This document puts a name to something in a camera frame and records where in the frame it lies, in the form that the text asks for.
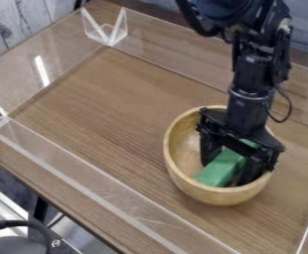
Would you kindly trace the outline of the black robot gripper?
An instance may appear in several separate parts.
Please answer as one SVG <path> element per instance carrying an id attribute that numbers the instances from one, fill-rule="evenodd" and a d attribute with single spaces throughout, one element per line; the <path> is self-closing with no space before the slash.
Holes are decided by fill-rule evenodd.
<path id="1" fill-rule="evenodd" d="M 211 163 L 224 148 L 245 156 L 232 180 L 233 187 L 255 182 L 265 171 L 272 172 L 285 151 L 284 145 L 267 130 L 275 91 L 269 88 L 247 92 L 232 87 L 225 109 L 205 106 L 198 111 L 202 165 Z"/>

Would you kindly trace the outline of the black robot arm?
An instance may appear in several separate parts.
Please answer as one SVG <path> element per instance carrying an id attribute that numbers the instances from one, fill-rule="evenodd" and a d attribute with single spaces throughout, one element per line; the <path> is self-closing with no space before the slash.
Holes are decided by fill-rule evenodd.
<path id="1" fill-rule="evenodd" d="M 232 45 L 233 80 L 224 110 L 200 109 L 201 163 L 194 180 L 215 188 L 240 187 L 275 170 L 284 145 L 269 134 L 273 97 L 291 70 L 292 18 L 283 0 L 176 0 L 204 37 Z"/>

